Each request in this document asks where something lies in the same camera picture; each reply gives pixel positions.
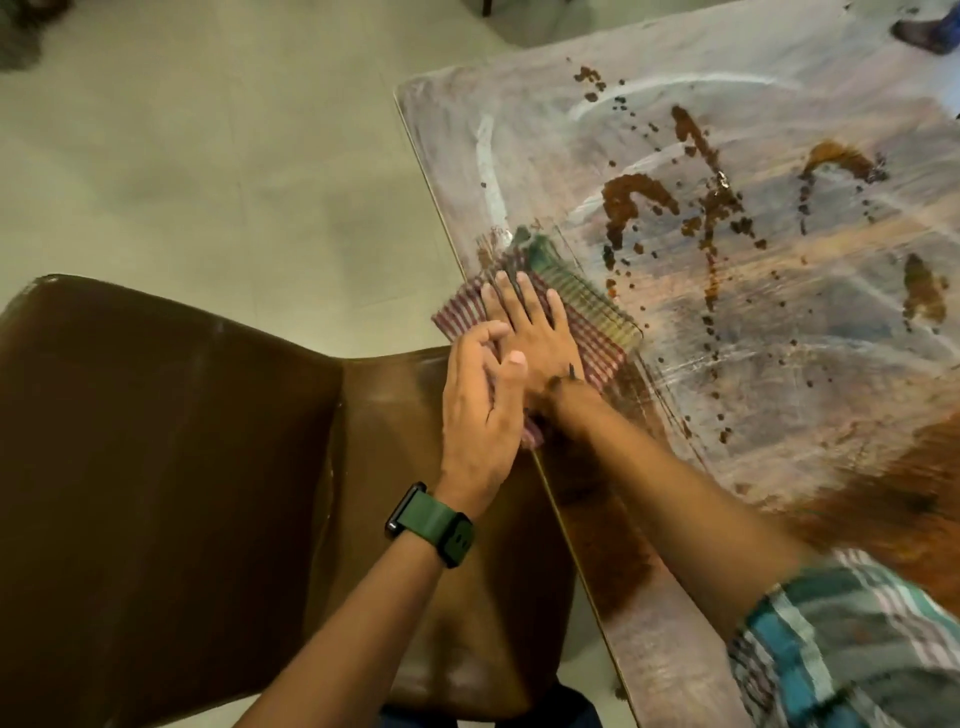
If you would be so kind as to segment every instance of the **wooden table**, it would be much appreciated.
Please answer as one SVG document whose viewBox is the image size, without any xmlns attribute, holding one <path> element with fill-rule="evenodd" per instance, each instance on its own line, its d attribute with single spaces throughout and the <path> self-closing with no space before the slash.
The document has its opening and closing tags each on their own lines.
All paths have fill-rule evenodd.
<svg viewBox="0 0 960 728">
<path fill-rule="evenodd" d="M 960 130 L 935 99 L 960 98 L 960 63 L 890 19 L 745 0 L 397 100 L 465 274 L 478 240 L 553 231 L 644 327 L 618 407 L 957 611 Z M 553 495 L 637 720 L 745 724 L 724 646 L 609 488 Z"/>
</svg>

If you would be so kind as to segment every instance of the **finger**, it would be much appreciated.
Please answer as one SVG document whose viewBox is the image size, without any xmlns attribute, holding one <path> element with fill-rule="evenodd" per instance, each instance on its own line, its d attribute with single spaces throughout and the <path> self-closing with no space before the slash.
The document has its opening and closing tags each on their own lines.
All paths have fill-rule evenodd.
<svg viewBox="0 0 960 728">
<path fill-rule="evenodd" d="M 464 347 L 474 348 L 486 344 L 488 341 L 499 341 L 513 332 L 510 324 L 506 322 L 485 321 L 468 330 L 457 341 L 460 343 L 461 349 Z"/>
<path fill-rule="evenodd" d="M 487 321 L 477 324 L 457 340 L 456 393 L 481 407 L 490 404 L 490 387 L 484 374 L 490 360 L 496 359 L 488 348 L 490 342 L 498 341 L 513 330 L 502 321 Z"/>
<path fill-rule="evenodd" d="M 542 326 L 546 324 L 546 314 L 543 313 L 543 306 L 540 305 L 540 297 L 537 296 L 537 289 L 534 288 L 530 277 L 522 271 L 516 274 L 516 282 L 520 284 L 520 293 L 523 295 L 523 307 L 527 309 L 527 316 L 530 317 L 530 323 Z"/>
<path fill-rule="evenodd" d="M 503 303 L 496 295 L 496 290 L 489 283 L 484 283 L 480 289 L 480 298 L 483 299 L 483 307 L 487 309 L 487 318 L 491 321 L 502 321 L 504 324 L 510 323 L 510 317 L 507 315 Z"/>
<path fill-rule="evenodd" d="M 496 274 L 496 287 L 500 291 L 500 298 L 503 299 L 503 305 L 507 309 L 507 313 L 510 314 L 514 331 L 520 331 L 524 327 L 530 326 L 530 319 L 527 318 L 527 312 L 523 309 L 523 303 L 516 297 L 516 291 L 510 284 L 510 278 L 503 271 Z"/>
<path fill-rule="evenodd" d="M 523 431 L 523 386 L 527 380 L 527 357 L 513 351 L 500 365 L 493 386 L 493 410 L 488 423 L 517 448 Z"/>
<path fill-rule="evenodd" d="M 493 379 L 496 379 L 500 372 L 500 361 L 489 346 L 483 348 L 483 368 L 487 375 Z"/>
<path fill-rule="evenodd" d="M 450 356 L 446 360 L 446 383 L 444 384 L 444 411 L 449 411 L 453 393 L 457 388 L 457 349 L 460 339 L 454 339 L 450 345 Z"/>
<path fill-rule="evenodd" d="M 566 321 L 566 308 L 560 294 L 551 288 L 546 292 L 546 302 L 550 306 L 550 315 L 553 317 L 553 328 L 569 333 L 570 324 Z"/>
</svg>

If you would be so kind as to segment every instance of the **striped shirt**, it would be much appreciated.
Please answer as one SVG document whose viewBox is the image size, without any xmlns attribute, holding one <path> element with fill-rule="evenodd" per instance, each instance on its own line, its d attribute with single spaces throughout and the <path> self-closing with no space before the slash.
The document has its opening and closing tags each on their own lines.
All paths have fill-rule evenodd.
<svg viewBox="0 0 960 728">
<path fill-rule="evenodd" d="M 863 551 L 775 587 L 728 657 L 756 726 L 960 726 L 960 624 Z"/>
</svg>

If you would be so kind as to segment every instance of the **checkered cloth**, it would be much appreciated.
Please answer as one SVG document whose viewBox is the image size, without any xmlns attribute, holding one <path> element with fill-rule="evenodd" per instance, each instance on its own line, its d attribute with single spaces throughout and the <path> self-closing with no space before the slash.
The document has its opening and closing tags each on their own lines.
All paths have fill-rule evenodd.
<svg viewBox="0 0 960 728">
<path fill-rule="evenodd" d="M 566 307 L 570 333 L 584 363 L 584 378 L 597 389 L 602 389 L 613 378 L 642 337 L 636 321 L 563 260 L 549 237 L 539 233 L 532 235 L 521 227 L 517 229 L 511 246 L 479 275 L 464 283 L 432 317 L 447 339 L 453 341 L 475 325 L 487 321 L 480 289 L 485 282 L 493 283 L 493 276 L 498 271 L 505 271 L 510 276 L 518 295 L 516 274 L 524 271 L 533 282 L 548 318 L 550 307 L 546 291 L 553 288 L 560 294 Z M 525 443 L 532 441 L 535 447 L 542 442 L 540 430 L 529 419 L 526 434 Z"/>
<path fill-rule="evenodd" d="M 960 624 L 863 551 L 760 600 L 728 646 L 754 725 L 960 725 Z"/>
</svg>

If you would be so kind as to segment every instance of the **tiled floor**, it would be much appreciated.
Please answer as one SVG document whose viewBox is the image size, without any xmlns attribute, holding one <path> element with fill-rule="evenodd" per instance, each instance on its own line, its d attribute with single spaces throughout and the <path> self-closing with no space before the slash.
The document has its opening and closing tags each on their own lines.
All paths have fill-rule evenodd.
<svg viewBox="0 0 960 728">
<path fill-rule="evenodd" d="M 40 67 L 0 76 L 0 300 L 64 272 L 322 352 L 440 344 L 460 273 L 393 87 L 707 2 L 79 0 Z M 582 594 L 567 642 L 562 679 L 632 726 Z"/>
</svg>

